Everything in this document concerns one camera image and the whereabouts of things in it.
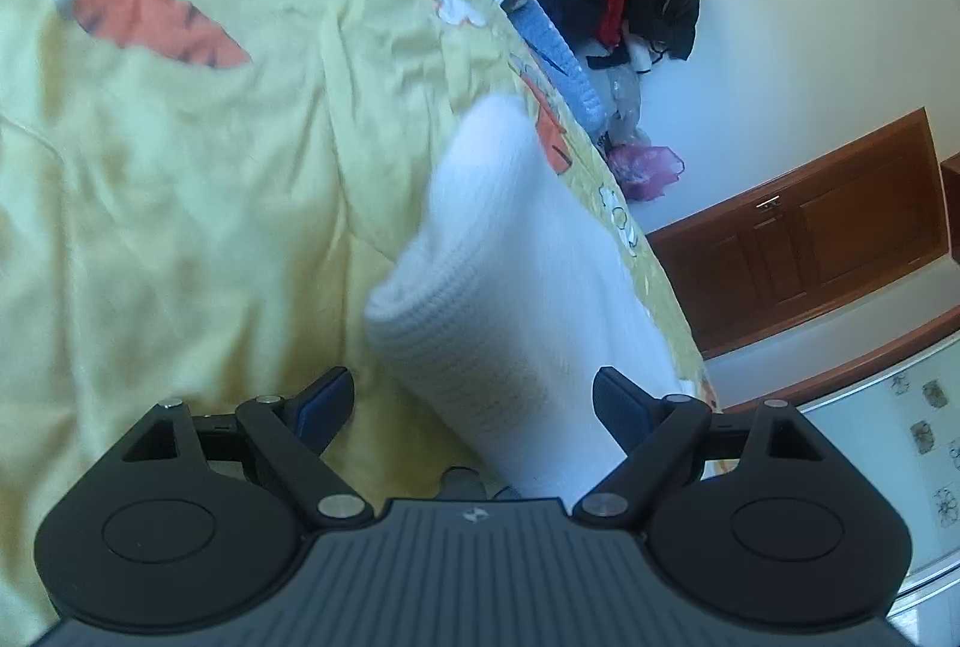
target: orange fabric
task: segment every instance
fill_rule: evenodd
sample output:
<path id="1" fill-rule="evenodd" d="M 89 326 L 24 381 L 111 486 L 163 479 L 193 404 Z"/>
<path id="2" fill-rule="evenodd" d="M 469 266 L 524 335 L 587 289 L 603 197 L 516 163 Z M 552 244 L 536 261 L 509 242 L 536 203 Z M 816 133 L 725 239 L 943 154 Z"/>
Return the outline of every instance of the orange fabric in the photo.
<path id="1" fill-rule="evenodd" d="M 536 135 L 541 140 L 541 146 L 544 147 L 546 159 L 557 175 L 563 175 L 573 165 L 573 160 L 570 159 L 570 149 L 563 137 L 566 130 L 563 129 L 563 124 L 560 124 L 558 118 L 553 115 L 544 93 L 536 87 L 536 84 L 526 75 L 520 75 L 520 79 L 530 88 L 530 91 L 536 97 L 536 102 L 539 102 L 539 112 L 536 114 Z"/>
<path id="2" fill-rule="evenodd" d="M 144 46 L 169 59 L 235 68 L 250 56 L 223 27 L 183 0 L 74 0 L 73 15 L 96 38 Z"/>

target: folded white towel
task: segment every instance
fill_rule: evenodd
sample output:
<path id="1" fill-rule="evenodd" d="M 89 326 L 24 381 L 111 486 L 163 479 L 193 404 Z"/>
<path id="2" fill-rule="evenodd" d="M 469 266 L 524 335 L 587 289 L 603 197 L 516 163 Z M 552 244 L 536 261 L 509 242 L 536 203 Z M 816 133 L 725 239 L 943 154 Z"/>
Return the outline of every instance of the folded white towel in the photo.
<path id="1" fill-rule="evenodd" d="M 366 317 L 378 356 L 528 498 L 572 507 L 623 460 L 593 413 L 601 367 L 653 396 L 689 391 L 613 235 L 550 169 L 515 98 L 464 117 Z"/>

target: plastic bag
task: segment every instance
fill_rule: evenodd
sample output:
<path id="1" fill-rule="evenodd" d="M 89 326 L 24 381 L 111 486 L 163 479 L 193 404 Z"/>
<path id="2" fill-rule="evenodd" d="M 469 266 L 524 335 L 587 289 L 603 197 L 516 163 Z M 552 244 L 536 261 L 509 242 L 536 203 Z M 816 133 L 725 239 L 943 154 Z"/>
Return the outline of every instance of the plastic bag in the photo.
<path id="1" fill-rule="evenodd" d="M 680 180 L 683 160 L 665 145 L 618 145 L 607 153 L 607 167 L 627 200 L 653 200 Z"/>
<path id="2" fill-rule="evenodd" d="M 616 111 L 607 125 L 607 135 L 613 145 L 650 145 L 640 130 L 640 78 L 630 65 L 608 68 L 610 92 Z"/>

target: yellow blanket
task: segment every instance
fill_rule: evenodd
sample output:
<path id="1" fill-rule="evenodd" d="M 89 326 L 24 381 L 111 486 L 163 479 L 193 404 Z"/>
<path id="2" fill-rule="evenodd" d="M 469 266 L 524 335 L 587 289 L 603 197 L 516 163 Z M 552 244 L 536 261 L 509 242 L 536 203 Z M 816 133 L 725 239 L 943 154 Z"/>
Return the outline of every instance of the yellow blanket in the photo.
<path id="1" fill-rule="evenodd" d="M 0 645 L 53 617 L 40 520 L 164 396 L 231 411 L 344 364 L 356 411 L 328 461 L 366 497 L 475 465 L 373 362 L 362 310 L 485 92 L 525 97 L 700 380 L 613 179 L 492 0 L 152 1 L 185 51 L 109 0 L 0 0 Z"/>

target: light blue knit fabric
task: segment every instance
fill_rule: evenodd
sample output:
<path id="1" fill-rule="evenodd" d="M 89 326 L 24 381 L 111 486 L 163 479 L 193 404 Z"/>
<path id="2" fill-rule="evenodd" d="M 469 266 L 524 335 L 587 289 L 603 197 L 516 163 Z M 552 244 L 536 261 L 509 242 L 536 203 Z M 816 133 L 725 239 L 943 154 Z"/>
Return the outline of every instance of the light blue knit fabric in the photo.
<path id="1" fill-rule="evenodd" d="M 603 134 L 607 111 L 580 63 L 536 0 L 508 14 L 520 36 L 541 60 L 541 67 L 592 140 Z"/>

